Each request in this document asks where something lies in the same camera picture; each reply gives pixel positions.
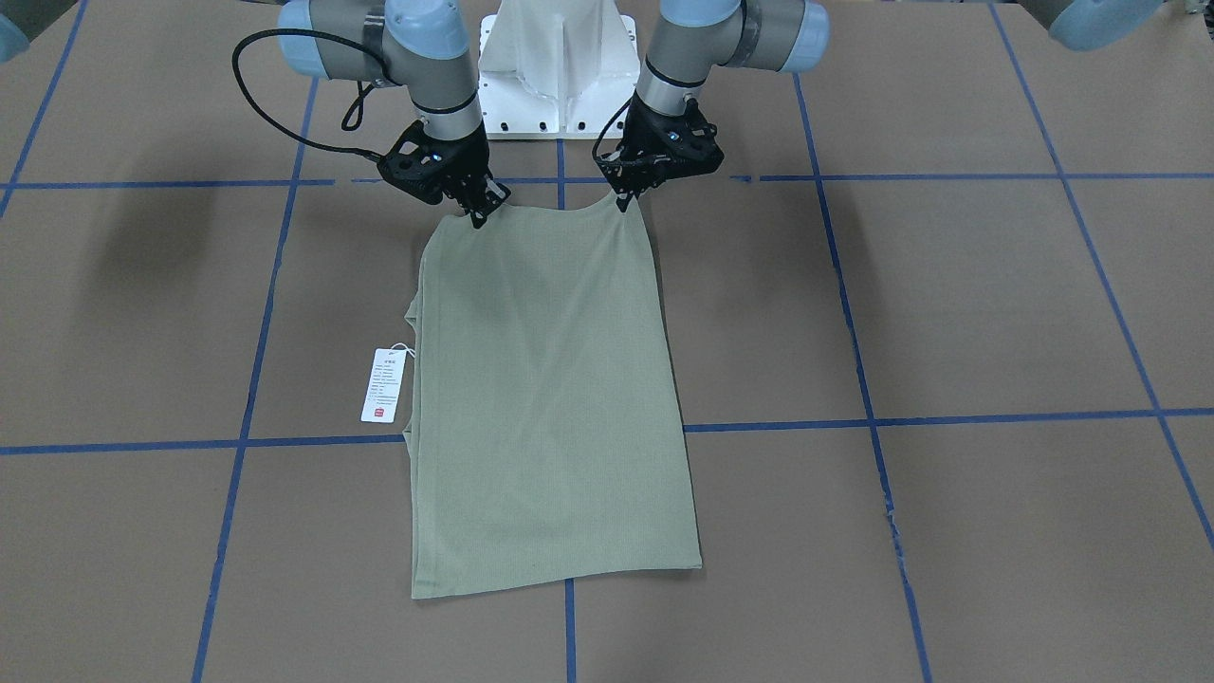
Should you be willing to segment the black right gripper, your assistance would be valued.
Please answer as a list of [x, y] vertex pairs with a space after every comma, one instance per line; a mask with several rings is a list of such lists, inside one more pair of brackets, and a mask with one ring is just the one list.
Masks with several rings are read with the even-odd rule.
[[455, 200], [473, 229], [480, 230], [511, 195], [507, 186], [490, 173], [489, 156], [486, 125], [463, 138], [443, 141], [425, 133], [418, 120], [378, 160], [378, 173], [429, 206], [438, 206], [446, 198]]

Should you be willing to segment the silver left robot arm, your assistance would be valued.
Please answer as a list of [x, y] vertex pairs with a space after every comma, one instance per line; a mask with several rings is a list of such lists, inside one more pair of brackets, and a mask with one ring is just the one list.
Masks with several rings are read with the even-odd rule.
[[615, 207], [626, 212], [645, 192], [724, 164], [699, 103], [715, 66], [809, 72], [829, 38], [832, 18], [815, 1], [663, 1], [632, 98], [613, 116], [622, 140], [594, 155]]

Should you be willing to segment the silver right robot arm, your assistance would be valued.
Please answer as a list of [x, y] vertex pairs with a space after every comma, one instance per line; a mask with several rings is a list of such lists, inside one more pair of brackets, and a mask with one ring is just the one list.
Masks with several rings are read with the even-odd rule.
[[288, 66], [327, 81], [403, 86], [416, 121], [386, 153], [361, 150], [378, 173], [437, 206], [450, 198], [482, 228], [510, 190], [490, 173], [467, 25], [455, 1], [283, 1]]

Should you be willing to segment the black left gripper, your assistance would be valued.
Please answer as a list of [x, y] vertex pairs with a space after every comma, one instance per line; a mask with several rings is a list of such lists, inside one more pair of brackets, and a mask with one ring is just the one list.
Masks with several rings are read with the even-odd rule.
[[685, 98], [685, 112], [666, 116], [634, 93], [620, 106], [594, 143], [594, 161], [615, 192], [622, 214], [630, 203], [668, 180], [716, 172], [725, 153], [717, 129], [703, 116], [699, 101]]

